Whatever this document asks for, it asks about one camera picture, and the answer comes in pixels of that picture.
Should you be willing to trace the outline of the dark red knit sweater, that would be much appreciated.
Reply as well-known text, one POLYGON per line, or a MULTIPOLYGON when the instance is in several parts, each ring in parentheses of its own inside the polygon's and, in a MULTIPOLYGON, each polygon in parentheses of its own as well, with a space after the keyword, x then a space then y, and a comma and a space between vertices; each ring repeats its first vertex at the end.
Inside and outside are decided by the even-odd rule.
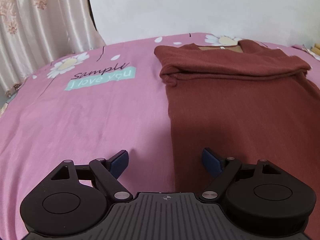
POLYGON ((297 56, 251 40, 238 50, 157 46, 169 102, 177 191, 202 191, 211 148, 244 163, 267 159, 319 191, 319 88, 297 56))

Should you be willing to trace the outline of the pink floral bed sheet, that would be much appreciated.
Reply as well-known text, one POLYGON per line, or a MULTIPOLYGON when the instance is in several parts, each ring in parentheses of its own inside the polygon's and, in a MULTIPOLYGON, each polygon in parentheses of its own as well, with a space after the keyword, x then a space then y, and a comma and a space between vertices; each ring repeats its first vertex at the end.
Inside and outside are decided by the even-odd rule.
MULTIPOLYGON (((82 165, 127 150, 120 182, 132 194, 194 192, 176 190, 169 102, 154 51, 188 44, 237 51, 242 40, 195 33, 119 43, 68 55, 30 77, 1 116, 1 238, 27 234, 22 200, 66 159, 82 165)), ((294 48, 256 43, 300 57, 319 88, 309 77, 319 61, 294 48)))

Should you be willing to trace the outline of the yellow folded blanket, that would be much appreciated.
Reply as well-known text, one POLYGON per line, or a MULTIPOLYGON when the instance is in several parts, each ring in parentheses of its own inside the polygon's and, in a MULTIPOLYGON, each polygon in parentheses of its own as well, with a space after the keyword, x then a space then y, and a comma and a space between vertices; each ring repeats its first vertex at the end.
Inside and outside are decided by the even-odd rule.
POLYGON ((320 55, 320 44, 319 43, 314 44, 314 46, 311 48, 311 51, 316 55, 320 55))

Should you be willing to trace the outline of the beige floral curtain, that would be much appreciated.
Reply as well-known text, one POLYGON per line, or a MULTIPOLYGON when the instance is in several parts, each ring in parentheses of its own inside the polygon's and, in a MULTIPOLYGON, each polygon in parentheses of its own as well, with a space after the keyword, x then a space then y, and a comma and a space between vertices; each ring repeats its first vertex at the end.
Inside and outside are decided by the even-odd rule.
POLYGON ((1 88, 6 96, 40 67, 104 44, 88 0, 1 0, 1 88))

